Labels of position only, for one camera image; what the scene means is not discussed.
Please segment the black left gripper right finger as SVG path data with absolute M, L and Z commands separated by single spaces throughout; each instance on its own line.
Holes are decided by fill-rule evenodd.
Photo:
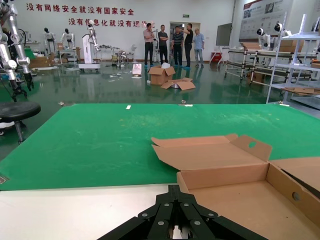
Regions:
M 265 237 L 199 205 L 194 195 L 177 187 L 181 236 L 192 240 L 264 240 Z

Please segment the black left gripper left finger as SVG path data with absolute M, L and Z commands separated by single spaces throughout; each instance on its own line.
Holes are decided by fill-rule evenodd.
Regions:
M 172 227 L 172 213 L 178 193 L 177 185 L 169 185 L 168 192 L 158 194 L 155 204 L 143 210 L 110 232 L 101 240 L 167 240 Z

